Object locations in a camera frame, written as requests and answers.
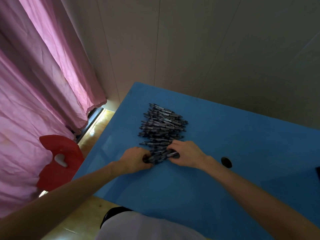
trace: table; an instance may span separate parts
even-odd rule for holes
[[[259,185],[320,227],[320,131],[134,83],[74,179],[117,161],[138,146],[149,103],[189,121],[186,141]],[[211,239],[272,239],[214,179],[166,161],[151,170],[123,175],[95,196],[142,214],[191,227]]]

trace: pile of pens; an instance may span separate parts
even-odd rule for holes
[[[151,156],[143,159],[145,163],[159,164],[169,157],[179,158],[179,153],[174,150],[167,150],[167,146],[173,140],[180,140],[184,136],[180,132],[186,132],[185,127],[188,121],[182,119],[181,115],[176,114],[170,109],[162,108],[156,104],[150,104],[147,118],[143,122],[138,136],[147,137],[149,141],[140,143],[151,147]]]

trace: red chair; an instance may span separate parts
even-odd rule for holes
[[[78,144],[67,137],[47,135],[39,140],[52,152],[52,161],[40,172],[37,187],[52,191],[70,182],[85,159]]]

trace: table hole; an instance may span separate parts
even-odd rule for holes
[[[225,166],[226,168],[232,168],[232,163],[231,161],[229,160],[229,158],[227,157],[222,157],[221,158],[221,163],[223,166]]]

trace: white shirt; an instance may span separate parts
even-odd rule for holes
[[[106,220],[96,240],[206,240],[197,231],[165,219],[134,211],[119,213]]]

